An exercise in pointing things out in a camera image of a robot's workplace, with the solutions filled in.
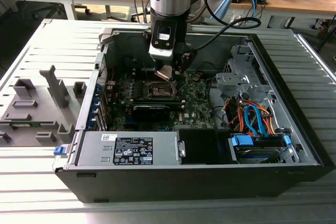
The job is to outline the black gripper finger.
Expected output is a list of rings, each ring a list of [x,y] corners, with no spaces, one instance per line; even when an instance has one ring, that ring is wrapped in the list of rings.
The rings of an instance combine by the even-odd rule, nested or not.
[[[183,74],[192,64],[197,52],[189,44],[178,42],[173,49],[173,76]]]

